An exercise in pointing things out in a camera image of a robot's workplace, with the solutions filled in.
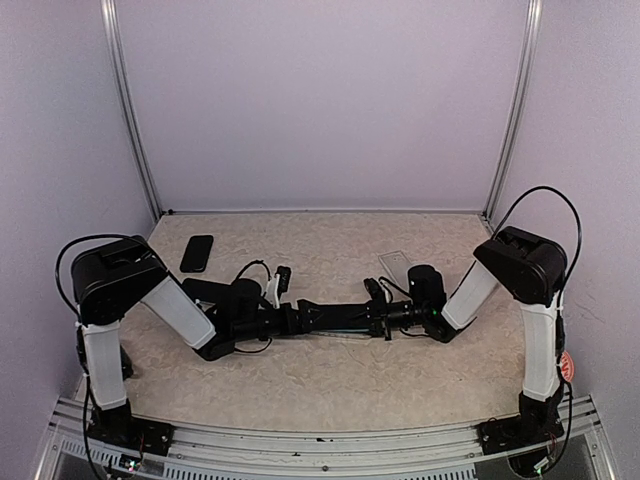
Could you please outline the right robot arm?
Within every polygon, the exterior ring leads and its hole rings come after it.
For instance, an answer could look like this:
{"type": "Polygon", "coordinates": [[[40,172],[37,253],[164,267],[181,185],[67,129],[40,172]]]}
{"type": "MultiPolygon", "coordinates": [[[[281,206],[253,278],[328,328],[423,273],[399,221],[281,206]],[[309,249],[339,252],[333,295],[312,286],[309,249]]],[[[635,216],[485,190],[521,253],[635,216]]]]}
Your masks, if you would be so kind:
{"type": "Polygon", "coordinates": [[[552,240],[507,227],[480,244],[473,256],[451,295],[430,265],[408,270],[405,303],[387,302],[379,284],[369,281],[371,300],[355,318],[384,331],[419,324],[428,337],[448,343],[468,328],[497,288],[508,291],[520,306],[525,335],[525,373],[511,433],[518,442],[531,444],[556,423],[563,395],[559,364],[565,351],[561,310],[567,255],[552,240]]]}

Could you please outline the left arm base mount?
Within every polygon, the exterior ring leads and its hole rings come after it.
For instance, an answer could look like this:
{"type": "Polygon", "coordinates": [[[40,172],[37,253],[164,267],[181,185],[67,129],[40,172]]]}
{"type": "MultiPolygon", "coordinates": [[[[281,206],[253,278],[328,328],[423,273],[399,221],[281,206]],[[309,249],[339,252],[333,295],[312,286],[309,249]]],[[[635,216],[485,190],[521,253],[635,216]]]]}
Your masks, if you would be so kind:
{"type": "Polygon", "coordinates": [[[87,434],[109,445],[166,457],[174,430],[170,423],[133,416],[130,402],[126,401],[113,409],[94,407],[87,434]]]}

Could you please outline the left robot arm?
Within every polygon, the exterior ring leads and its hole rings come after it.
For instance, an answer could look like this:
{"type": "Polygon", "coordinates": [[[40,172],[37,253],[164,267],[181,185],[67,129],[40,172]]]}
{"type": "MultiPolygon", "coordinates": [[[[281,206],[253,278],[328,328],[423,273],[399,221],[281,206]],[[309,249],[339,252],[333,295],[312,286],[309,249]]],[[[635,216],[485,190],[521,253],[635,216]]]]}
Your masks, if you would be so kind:
{"type": "Polygon", "coordinates": [[[140,236],[97,234],[71,262],[72,307],[77,313],[90,398],[102,413],[102,430],[121,445],[140,434],[130,415],[123,372],[121,330],[137,309],[154,315],[204,362],[236,352],[240,343],[293,337],[316,330],[303,304],[276,304],[256,284],[179,281],[140,236]]]}

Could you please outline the clear phone case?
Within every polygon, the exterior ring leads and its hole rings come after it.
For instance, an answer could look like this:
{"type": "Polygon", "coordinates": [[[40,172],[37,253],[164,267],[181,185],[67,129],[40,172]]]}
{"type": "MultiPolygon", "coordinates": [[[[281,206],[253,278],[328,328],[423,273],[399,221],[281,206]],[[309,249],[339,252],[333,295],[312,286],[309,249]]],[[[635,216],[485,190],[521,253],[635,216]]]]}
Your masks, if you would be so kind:
{"type": "Polygon", "coordinates": [[[368,330],[358,329],[339,329],[339,330],[319,330],[297,334],[290,334],[289,338],[303,337],[326,337],[330,339],[348,340],[348,341],[368,341],[372,338],[368,330]]]}

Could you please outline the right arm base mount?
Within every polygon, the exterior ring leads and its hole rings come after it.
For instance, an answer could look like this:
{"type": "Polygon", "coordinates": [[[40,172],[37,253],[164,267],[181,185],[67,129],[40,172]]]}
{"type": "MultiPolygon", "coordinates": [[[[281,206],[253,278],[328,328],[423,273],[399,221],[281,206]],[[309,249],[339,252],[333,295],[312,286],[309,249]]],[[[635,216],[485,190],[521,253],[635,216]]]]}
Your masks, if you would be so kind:
{"type": "Polygon", "coordinates": [[[487,420],[477,426],[483,454],[506,452],[562,437],[565,431],[558,413],[562,398],[562,386],[545,401],[521,392],[517,415],[487,420]]]}

